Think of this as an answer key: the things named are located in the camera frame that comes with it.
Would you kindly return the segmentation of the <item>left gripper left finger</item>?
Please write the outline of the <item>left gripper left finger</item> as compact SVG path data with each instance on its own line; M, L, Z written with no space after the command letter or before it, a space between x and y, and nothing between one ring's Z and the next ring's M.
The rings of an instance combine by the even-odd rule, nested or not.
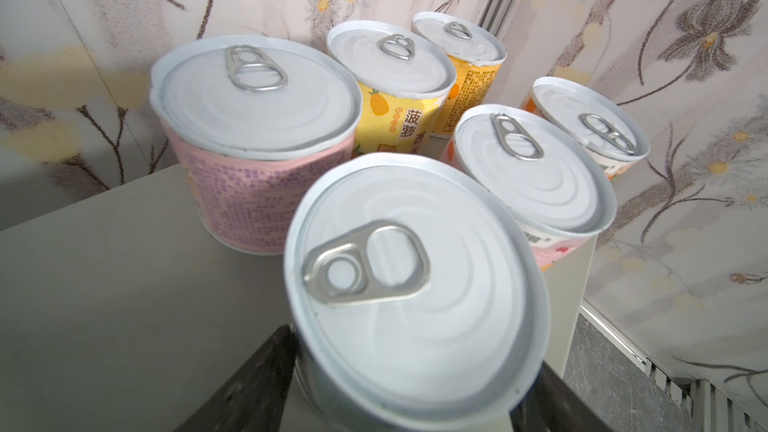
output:
M287 401L298 340L287 325L278 327L258 350L179 431L277 431Z

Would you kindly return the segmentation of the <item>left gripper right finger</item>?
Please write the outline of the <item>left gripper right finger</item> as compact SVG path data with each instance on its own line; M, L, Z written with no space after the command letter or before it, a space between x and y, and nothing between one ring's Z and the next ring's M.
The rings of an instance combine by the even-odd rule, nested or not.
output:
M522 432L612 431L546 362L510 420L512 430Z

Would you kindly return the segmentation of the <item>blue label can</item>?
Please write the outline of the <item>blue label can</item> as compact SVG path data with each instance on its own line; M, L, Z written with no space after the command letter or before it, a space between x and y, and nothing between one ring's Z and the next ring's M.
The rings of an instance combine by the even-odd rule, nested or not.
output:
M437 160L372 153L324 173L289 227L297 377L341 431L462 431L509 414L551 330L507 208Z

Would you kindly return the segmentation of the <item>pink label can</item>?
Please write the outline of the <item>pink label can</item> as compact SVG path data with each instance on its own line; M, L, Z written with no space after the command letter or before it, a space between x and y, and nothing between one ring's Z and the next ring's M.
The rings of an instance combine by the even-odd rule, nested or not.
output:
M440 159L509 209L542 270L606 230L617 213L602 168L576 140L531 112L499 104L467 110Z

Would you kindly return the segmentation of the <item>orange persimmon label can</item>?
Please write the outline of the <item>orange persimmon label can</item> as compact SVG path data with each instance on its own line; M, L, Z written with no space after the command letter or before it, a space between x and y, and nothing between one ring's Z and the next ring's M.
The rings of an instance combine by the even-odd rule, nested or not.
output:
M522 109L546 119L576 140L609 179L626 172L651 150L646 133L618 105L564 78L536 79Z

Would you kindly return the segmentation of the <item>purple label can front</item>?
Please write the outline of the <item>purple label can front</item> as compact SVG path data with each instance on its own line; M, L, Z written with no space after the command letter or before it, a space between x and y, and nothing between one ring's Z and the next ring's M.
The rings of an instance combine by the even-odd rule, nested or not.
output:
M297 42L225 35L168 52L150 83L206 230L243 253L281 254L306 191L352 156L353 75Z

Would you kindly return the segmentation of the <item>yellow white label can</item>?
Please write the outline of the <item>yellow white label can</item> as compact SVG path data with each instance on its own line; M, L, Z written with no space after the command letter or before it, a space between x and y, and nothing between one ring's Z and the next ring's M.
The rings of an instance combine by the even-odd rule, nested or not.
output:
M456 84L448 56L413 32L370 20L338 24L326 42L363 96L353 154L419 153Z

